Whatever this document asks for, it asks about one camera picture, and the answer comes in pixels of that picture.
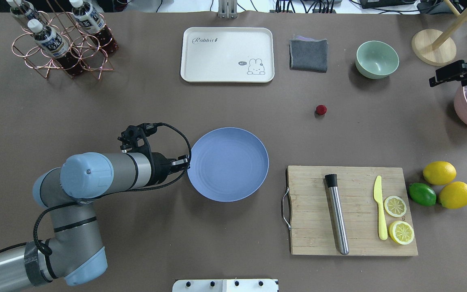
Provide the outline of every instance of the mint green bowl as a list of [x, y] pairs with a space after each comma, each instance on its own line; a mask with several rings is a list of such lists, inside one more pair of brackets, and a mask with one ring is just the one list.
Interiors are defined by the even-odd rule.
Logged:
[[381, 79], [399, 66], [396, 51], [382, 41], [367, 41], [356, 52], [356, 68], [365, 77]]

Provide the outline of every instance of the lemon slice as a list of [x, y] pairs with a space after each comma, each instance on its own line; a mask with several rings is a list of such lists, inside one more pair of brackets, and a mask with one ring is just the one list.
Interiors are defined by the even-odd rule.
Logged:
[[385, 211], [390, 216], [399, 218], [402, 217], [404, 214], [406, 214], [406, 204], [405, 201], [402, 200], [402, 198], [399, 198], [398, 196], [390, 196], [385, 200], [384, 203]]
[[413, 227], [404, 221], [395, 221], [389, 226], [389, 235], [398, 244], [409, 244], [413, 241]]

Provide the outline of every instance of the soda bottle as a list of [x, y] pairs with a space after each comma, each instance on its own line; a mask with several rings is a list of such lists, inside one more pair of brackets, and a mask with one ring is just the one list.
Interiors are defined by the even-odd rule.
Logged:
[[28, 28], [33, 32], [34, 40], [39, 47], [54, 58], [68, 74], [77, 76], [84, 72], [78, 59], [78, 52], [71, 48], [55, 28], [41, 24], [37, 19], [30, 20]]
[[32, 3], [22, 0], [7, 0], [7, 3], [10, 5], [10, 12], [13, 18], [19, 22], [22, 28], [28, 29], [28, 21], [32, 19], [37, 19], [42, 24], [47, 24], [42, 15], [35, 10]]
[[[101, 48], [108, 54], [118, 50], [118, 44], [113, 38], [111, 30], [107, 27], [104, 20], [91, 3], [84, 2], [83, 0], [70, 0], [73, 6], [73, 16], [83, 30], [93, 37], [96, 37], [100, 43]], [[91, 41], [98, 46], [98, 44], [91, 38]]]

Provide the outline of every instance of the whole yellow lemon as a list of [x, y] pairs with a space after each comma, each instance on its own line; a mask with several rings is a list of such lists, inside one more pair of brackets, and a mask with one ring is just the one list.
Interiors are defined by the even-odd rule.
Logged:
[[448, 209], [458, 209], [467, 205], [467, 185], [456, 181], [443, 187], [439, 194], [439, 203]]
[[423, 176], [432, 185], [445, 185], [457, 176], [455, 167], [446, 161], [434, 161], [423, 170]]

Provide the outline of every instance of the gray cloth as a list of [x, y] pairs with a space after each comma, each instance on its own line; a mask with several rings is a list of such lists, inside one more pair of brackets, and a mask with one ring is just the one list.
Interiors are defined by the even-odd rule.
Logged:
[[327, 72], [327, 39], [309, 39], [298, 36], [289, 40], [289, 66], [295, 70]]

